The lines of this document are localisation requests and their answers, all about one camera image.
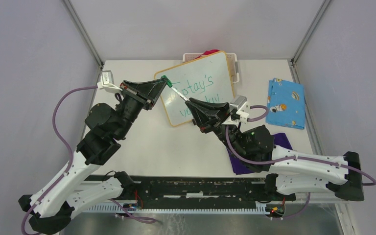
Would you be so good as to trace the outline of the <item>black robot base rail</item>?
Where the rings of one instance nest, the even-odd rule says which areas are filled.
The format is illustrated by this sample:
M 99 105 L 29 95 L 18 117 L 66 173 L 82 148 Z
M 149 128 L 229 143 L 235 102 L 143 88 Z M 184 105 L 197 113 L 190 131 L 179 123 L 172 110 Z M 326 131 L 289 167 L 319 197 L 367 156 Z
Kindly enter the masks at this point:
M 267 192 L 262 178 L 131 176 L 134 186 L 117 200 L 141 199 L 143 209 L 253 209 L 257 202 L 296 200 Z

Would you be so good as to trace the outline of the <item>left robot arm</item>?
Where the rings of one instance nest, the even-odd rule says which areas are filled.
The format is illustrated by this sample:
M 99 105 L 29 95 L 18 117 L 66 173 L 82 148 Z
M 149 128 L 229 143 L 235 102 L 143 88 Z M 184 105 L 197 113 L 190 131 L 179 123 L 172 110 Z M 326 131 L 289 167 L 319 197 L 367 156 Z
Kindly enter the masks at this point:
M 19 204 L 26 213 L 22 233 L 26 234 L 25 226 L 29 224 L 35 235 L 53 235 L 98 203 L 134 197 L 135 183 L 124 171 L 90 189 L 76 192 L 76 188 L 108 162 L 141 110 L 151 110 L 164 88 L 171 86 L 166 77 L 141 83 L 125 80 L 119 86 L 99 82 L 98 89 L 120 95 L 119 103 L 114 108 L 106 103 L 94 105 L 85 119 L 89 131 L 75 150 L 68 147 L 67 164 L 37 193 L 20 197 Z

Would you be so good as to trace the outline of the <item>yellow-framed whiteboard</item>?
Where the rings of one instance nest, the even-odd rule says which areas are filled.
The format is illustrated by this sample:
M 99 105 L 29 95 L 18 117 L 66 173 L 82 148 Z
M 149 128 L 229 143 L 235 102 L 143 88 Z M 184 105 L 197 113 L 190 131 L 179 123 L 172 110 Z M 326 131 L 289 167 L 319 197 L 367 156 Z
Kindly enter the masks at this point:
M 192 121 L 191 111 L 174 88 L 187 98 L 195 98 L 210 103 L 231 101 L 234 96 L 230 62 L 226 52 L 216 53 L 194 59 L 154 74 L 154 79 L 166 76 L 171 88 L 161 93 L 167 119 L 176 127 Z

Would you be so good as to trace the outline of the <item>green marker cap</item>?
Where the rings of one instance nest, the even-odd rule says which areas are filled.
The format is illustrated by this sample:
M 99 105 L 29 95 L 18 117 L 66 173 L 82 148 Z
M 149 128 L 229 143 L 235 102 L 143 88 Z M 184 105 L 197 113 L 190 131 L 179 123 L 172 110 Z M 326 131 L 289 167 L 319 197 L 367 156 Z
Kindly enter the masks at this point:
M 163 79 L 163 80 L 166 82 L 166 84 L 167 84 L 167 86 L 168 86 L 169 88 L 172 88 L 172 87 L 173 87 L 172 82 L 169 80 L 169 78 L 168 78 L 166 75 L 161 76 L 161 79 Z

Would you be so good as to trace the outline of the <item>green whiteboard marker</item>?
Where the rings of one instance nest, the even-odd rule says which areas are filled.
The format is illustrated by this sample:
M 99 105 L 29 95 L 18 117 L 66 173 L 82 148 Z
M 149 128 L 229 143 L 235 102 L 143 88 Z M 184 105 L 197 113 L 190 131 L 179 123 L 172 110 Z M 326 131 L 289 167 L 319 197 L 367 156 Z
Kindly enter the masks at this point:
M 189 99 L 178 91 L 174 86 L 170 87 L 183 101 L 189 101 Z

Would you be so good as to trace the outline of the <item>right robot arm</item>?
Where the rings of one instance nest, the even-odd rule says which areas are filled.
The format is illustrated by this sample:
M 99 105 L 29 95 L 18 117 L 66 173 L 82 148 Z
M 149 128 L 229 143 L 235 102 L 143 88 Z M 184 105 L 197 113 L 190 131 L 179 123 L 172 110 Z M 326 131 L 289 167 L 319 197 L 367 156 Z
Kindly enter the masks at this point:
M 270 200 L 294 193 L 332 192 L 346 201 L 363 201 L 364 190 L 359 155 L 342 156 L 300 153 L 275 144 L 275 138 L 264 126 L 245 132 L 241 124 L 253 121 L 253 106 L 246 97 L 232 102 L 209 103 L 185 98 L 195 124 L 202 133 L 214 133 L 245 167 L 253 172 L 266 172 L 263 194 Z

